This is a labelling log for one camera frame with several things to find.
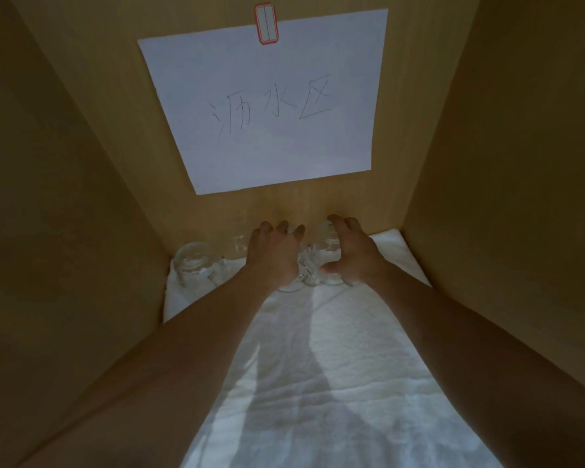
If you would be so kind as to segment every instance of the white cloth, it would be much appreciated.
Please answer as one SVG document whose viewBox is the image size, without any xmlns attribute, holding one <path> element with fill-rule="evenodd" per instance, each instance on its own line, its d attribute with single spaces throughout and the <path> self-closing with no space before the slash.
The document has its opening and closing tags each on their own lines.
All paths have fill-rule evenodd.
<svg viewBox="0 0 585 468">
<path fill-rule="evenodd" d="M 398 230 L 382 254 L 429 283 Z M 236 261 L 238 267 L 242 261 Z M 188 305 L 169 275 L 165 317 Z M 182 467 L 499 467 L 368 286 L 275 292 Z"/>
</svg>

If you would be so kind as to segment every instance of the right hand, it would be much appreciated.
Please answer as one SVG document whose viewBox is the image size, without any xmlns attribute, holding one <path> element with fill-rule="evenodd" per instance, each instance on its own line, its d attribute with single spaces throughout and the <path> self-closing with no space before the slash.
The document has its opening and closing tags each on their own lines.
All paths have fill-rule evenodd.
<svg viewBox="0 0 585 468">
<path fill-rule="evenodd" d="M 382 270 L 387 261 L 371 237 L 363 232 L 357 218 L 329 215 L 328 220 L 338 233 L 341 258 L 325 263 L 320 267 L 321 271 L 340 274 L 348 282 L 366 282 L 371 275 Z"/>
</svg>

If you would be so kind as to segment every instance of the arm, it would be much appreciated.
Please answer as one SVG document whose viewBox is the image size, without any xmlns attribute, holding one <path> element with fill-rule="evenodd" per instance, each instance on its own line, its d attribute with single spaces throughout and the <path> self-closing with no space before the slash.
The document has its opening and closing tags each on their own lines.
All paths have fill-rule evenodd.
<svg viewBox="0 0 585 468">
<path fill-rule="evenodd" d="M 342 258 L 324 271 L 388 304 L 442 390 L 506 467 L 585 467 L 585 387 L 500 327 L 386 261 L 332 215 Z"/>
<path fill-rule="evenodd" d="M 115 363 L 25 467 L 178 467 L 215 402 L 257 310 L 298 274 L 304 227 L 264 222 L 247 264 Z"/>
</svg>

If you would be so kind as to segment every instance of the left hand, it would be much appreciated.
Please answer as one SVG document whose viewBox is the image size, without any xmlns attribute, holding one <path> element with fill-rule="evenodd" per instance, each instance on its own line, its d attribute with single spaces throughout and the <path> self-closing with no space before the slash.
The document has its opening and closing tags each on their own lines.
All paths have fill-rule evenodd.
<svg viewBox="0 0 585 468">
<path fill-rule="evenodd" d="M 247 249 L 246 267 L 265 279 L 273 290 L 286 286 L 299 275 L 299 244 L 306 229 L 299 225 L 288 233 L 288 222 L 281 222 L 275 229 L 268 221 L 251 233 Z"/>
</svg>

